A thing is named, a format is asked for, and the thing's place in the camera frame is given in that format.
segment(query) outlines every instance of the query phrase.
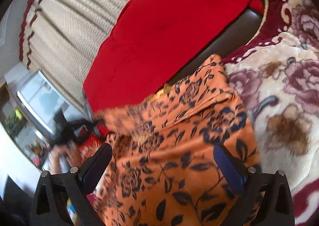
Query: orange fabric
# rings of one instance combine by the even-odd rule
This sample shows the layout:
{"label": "orange fabric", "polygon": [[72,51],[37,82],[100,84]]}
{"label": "orange fabric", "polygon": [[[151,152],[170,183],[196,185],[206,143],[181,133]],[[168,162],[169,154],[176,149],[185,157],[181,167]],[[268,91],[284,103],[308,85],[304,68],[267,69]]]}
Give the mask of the orange fabric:
{"label": "orange fabric", "polygon": [[[113,158],[95,209],[106,225],[220,225],[237,201],[218,169],[223,142],[246,166],[258,165],[242,101],[228,86],[220,57],[159,99],[105,110]],[[133,140],[146,137],[138,146]]]}

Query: cream curtain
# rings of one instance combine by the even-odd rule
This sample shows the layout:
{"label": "cream curtain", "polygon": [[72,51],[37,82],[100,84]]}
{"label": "cream curtain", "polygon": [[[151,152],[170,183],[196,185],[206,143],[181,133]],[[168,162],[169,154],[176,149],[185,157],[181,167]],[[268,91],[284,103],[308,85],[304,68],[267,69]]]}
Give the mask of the cream curtain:
{"label": "cream curtain", "polygon": [[40,69],[83,110],[83,81],[128,1],[29,0],[20,34],[20,60],[31,71]]}

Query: silver screw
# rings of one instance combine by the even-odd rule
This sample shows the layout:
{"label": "silver screw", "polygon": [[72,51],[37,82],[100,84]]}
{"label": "silver screw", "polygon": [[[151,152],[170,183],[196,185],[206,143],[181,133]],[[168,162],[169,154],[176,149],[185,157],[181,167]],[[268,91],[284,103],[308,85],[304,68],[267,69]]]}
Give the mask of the silver screw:
{"label": "silver screw", "polygon": [[281,176],[284,176],[284,175],[285,175],[285,172],[280,169],[280,170],[278,170],[278,174],[281,175]]}
{"label": "silver screw", "polygon": [[43,177],[43,178],[45,178],[47,175],[49,175],[49,171],[43,171],[42,173],[41,173],[41,177]]}
{"label": "silver screw", "polygon": [[70,168],[70,172],[71,172],[72,174],[75,174],[76,172],[78,172],[78,170],[79,170],[78,167],[72,167],[72,168]]}
{"label": "silver screw", "polygon": [[256,173],[256,169],[254,167],[249,167],[248,172],[254,174]]}

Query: floral blanket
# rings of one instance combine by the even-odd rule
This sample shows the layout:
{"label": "floral blanket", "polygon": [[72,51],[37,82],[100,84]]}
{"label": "floral blanket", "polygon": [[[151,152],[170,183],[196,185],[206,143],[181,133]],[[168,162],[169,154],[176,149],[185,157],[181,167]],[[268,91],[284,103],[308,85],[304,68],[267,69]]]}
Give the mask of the floral blanket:
{"label": "floral blanket", "polygon": [[258,32],[222,60],[252,121],[263,171],[287,175],[296,225],[319,206],[318,38],[311,0],[265,0]]}

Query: red floral cloth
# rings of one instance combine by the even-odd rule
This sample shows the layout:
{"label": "red floral cloth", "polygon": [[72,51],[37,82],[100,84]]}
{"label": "red floral cloth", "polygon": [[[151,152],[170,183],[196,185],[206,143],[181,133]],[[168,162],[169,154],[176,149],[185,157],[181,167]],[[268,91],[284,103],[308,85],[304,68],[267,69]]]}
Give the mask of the red floral cloth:
{"label": "red floral cloth", "polygon": [[130,0],[83,85],[93,112],[155,93],[249,2]]}

